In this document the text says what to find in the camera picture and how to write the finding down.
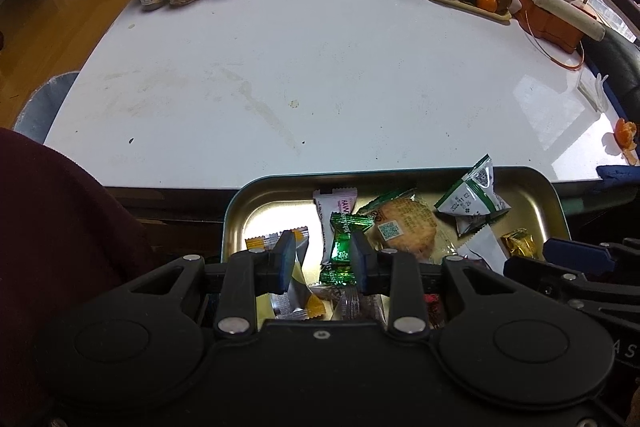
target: screw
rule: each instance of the screw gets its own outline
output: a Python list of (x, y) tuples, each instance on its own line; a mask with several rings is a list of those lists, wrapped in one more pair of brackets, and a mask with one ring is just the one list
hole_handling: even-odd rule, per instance
[(573, 308), (574, 310), (581, 310), (582, 308), (584, 308), (584, 302), (582, 302), (580, 299), (569, 299), (567, 304), (569, 304), (569, 306), (571, 306), (571, 308)]
[(402, 333), (420, 333), (427, 324), (418, 317), (400, 317), (394, 320), (394, 328)]
[(225, 317), (218, 323), (218, 329), (225, 333), (244, 333), (249, 329), (249, 321), (242, 317)]
[(585, 418), (580, 420), (575, 427), (598, 427), (598, 422), (593, 418)]
[(327, 330), (314, 331), (314, 337), (319, 341), (325, 341), (331, 336), (331, 333)]

